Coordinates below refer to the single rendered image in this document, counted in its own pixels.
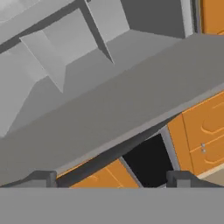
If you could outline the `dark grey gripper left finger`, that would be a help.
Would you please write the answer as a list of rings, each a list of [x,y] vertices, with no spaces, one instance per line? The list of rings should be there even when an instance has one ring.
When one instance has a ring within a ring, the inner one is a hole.
[[[4,187],[56,187],[56,171],[33,171],[27,177],[4,185]]]

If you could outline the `grey fridge body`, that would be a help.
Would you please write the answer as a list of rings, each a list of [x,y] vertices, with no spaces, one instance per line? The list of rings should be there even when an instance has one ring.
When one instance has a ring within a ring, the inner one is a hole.
[[[184,39],[202,33],[200,0],[121,0],[129,28]]]

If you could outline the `orange cupboard side panel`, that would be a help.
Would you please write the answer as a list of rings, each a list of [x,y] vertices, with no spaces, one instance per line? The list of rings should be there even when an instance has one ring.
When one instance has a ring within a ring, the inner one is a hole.
[[[186,139],[183,116],[178,115],[168,123],[168,130],[181,171],[193,172],[193,164]]]

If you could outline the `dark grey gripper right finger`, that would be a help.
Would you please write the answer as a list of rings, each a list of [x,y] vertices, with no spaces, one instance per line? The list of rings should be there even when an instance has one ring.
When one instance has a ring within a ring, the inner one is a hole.
[[[220,188],[220,185],[201,180],[189,171],[168,171],[166,173],[168,188]]]

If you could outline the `orange drawer front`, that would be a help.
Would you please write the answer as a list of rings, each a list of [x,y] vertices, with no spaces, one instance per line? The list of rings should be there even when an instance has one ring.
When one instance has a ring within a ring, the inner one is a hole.
[[[205,147],[198,147],[190,152],[193,173],[200,175],[203,172],[207,172],[216,166],[221,164],[207,164],[205,158],[208,159],[219,159],[224,158],[224,136],[220,136],[213,141],[205,143]]]
[[[217,134],[208,134],[201,129],[201,125],[208,117],[224,119],[224,91],[189,108],[182,113],[185,132],[190,151],[224,135],[224,130]]]

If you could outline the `orange tall cupboard door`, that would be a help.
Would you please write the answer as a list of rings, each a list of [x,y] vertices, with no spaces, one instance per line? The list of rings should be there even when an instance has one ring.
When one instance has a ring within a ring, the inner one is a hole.
[[[224,0],[201,0],[203,32],[224,35]]]

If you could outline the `black appliance with grey frame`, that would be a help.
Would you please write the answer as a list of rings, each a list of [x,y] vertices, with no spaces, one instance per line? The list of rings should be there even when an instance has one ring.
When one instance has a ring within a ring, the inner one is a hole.
[[[180,169],[167,125],[123,155],[121,162],[140,187],[165,187],[166,173]]]

